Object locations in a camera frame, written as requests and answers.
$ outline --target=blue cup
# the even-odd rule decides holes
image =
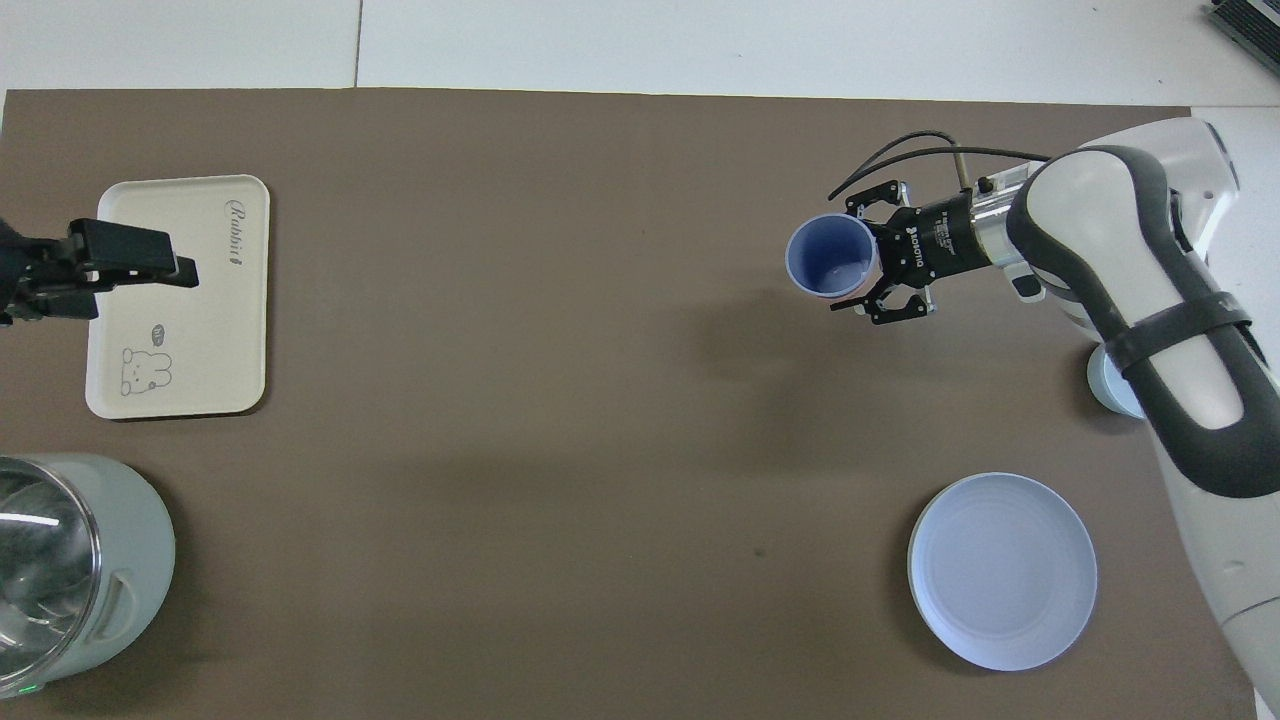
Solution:
[[[791,282],[818,297],[844,297],[867,281],[876,263],[876,236],[852,215],[810,218],[787,242]]]

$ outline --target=brown tabletop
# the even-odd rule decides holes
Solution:
[[[782,250],[922,127],[1068,150],[1169,108],[417,90],[12,92],[0,213],[52,236],[125,179],[273,193],[268,396],[111,423],[86,327],[0,332],[0,451],[128,462],[173,588],[9,717],[1248,717],[1143,425],[996,270],[872,327]],[[975,159],[975,172],[1012,161]],[[916,201],[951,164],[895,177]],[[1059,660],[989,673],[916,612],[924,503],[983,470],[1097,547]]]

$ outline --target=black cable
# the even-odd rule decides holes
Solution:
[[[922,147],[920,150],[911,150],[909,152],[902,152],[901,155],[893,155],[888,160],[881,160],[874,165],[854,170],[854,174],[845,178],[845,182],[840,183],[840,187],[832,190],[827,196],[827,200],[835,200],[837,195],[849,190],[849,186],[863,179],[864,177],[877,172],[883,170],[890,165],[901,163],[902,160],[910,160],[913,158],[923,158],[925,155],[993,155],[996,158],[1018,158],[1020,160],[1038,160],[1046,163],[1050,160],[1048,155],[1038,155],[1036,152],[1021,152],[1019,150],[1001,150],[998,147],[970,147],[966,145],[956,145],[952,147]]]
[[[884,147],[881,147],[876,152],[872,152],[872,156],[868,158],[868,159],[865,159],[865,160],[863,160],[863,164],[858,165],[858,169],[854,170],[854,172],[855,173],[861,172],[863,168],[867,168],[868,165],[870,165],[872,163],[874,163],[876,159],[879,158],[881,155],[888,152],[893,147],[896,147],[899,145],[902,145],[904,142],[906,142],[909,140],[915,140],[916,137],[937,137],[940,140],[946,141],[951,147],[959,147],[960,146],[960,143],[956,142],[956,138],[951,137],[950,133],[942,132],[940,129],[918,129],[918,131],[914,131],[914,132],[909,132],[909,133],[906,133],[904,136],[900,136],[900,137],[890,141],[890,143],[886,145]],[[965,164],[964,164],[964,155],[956,154],[956,155],[954,155],[954,158],[955,158],[955,161],[956,161],[956,179],[960,181],[960,190],[964,190],[964,188],[969,187],[969,168],[965,167]]]

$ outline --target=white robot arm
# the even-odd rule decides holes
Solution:
[[[1243,309],[1197,254],[1234,181],[1210,126],[1166,120],[1050,161],[1006,227],[1069,315],[1083,307],[1134,388],[1213,616],[1280,707],[1280,391]]]
[[[1248,315],[1203,263],[1236,196],[1230,158],[1211,126],[1178,118],[1046,160],[900,208],[886,223],[863,213],[876,201],[905,204],[902,183],[850,196],[847,214],[873,238],[882,274],[832,309],[876,324],[928,315],[933,281],[988,265],[1004,269],[1024,301],[1052,295],[1133,387],[1201,588],[1263,700],[1280,707],[1280,388]],[[840,254],[819,243],[805,255],[795,242],[792,278],[833,297],[815,283],[833,277],[824,264],[841,263]],[[916,295],[891,307],[886,300],[904,284]]]

